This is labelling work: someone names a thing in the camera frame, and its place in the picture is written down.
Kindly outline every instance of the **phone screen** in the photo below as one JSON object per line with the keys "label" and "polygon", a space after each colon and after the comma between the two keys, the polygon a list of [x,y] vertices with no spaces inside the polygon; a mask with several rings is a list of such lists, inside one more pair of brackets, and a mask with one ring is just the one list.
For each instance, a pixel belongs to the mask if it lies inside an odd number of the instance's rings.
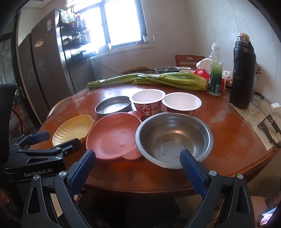
{"label": "phone screen", "polygon": [[267,222],[269,221],[269,219],[271,218],[271,216],[273,215],[273,213],[275,212],[277,207],[271,209],[270,211],[262,214],[260,216],[260,222],[259,222],[259,226],[263,226],[265,224],[267,224]]}

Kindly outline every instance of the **plastic bottle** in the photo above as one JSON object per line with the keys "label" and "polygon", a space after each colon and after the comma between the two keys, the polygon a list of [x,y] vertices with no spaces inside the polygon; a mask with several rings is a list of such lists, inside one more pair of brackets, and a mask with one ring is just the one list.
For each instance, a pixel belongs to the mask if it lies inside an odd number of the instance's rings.
{"label": "plastic bottle", "polygon": [[221,48],[216,43],[213,43],[212,50],[213,52],[209,57],[210,78],[208,83],[208,92],[211,95],[219,96],[221,94],[221,79],[223,72],[223,64],[220,55]]}

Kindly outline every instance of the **glass cup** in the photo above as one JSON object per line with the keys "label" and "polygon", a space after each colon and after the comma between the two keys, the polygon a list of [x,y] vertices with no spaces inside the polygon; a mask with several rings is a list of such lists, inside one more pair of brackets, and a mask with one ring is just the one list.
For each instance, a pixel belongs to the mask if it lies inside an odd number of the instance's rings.
{"label": "glass cup", "polygon": [[251,103],[249,105],[250,113],[255,114],[260,110],[261,101],[262,99],[259,95],[254,94],[252,96]]}

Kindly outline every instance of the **black thermos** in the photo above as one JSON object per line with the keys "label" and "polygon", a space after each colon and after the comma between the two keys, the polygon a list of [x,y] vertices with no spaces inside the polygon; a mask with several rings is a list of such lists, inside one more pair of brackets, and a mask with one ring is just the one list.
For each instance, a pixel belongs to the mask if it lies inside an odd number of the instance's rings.
{"label": "black thermos", "polygon": [[256,55],[246,33],[239,33],[234,48],[233,80],[229,102],[240,109],[247,109],[252,97]]}

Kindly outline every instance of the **metal tin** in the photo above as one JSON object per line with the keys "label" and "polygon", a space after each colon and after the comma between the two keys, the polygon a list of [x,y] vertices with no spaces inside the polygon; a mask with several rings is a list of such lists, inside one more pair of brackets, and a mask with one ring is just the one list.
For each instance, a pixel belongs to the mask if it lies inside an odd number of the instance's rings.
{"label": "metal tin", "polygon": [[103,117],[112,113],[129,112],[131,110],[131,101],[127,96],[117,96],[108,98],[100,102],[95,108],[96,113]]}
{"label": "metal tin", "polygon": [[147,160],[172,169],[182,168],[182,150],[188,149],[197,161],[204,161],[214,143],[210,128],[202,120],[171,112],[156,114],[142,122],[135,140]]}

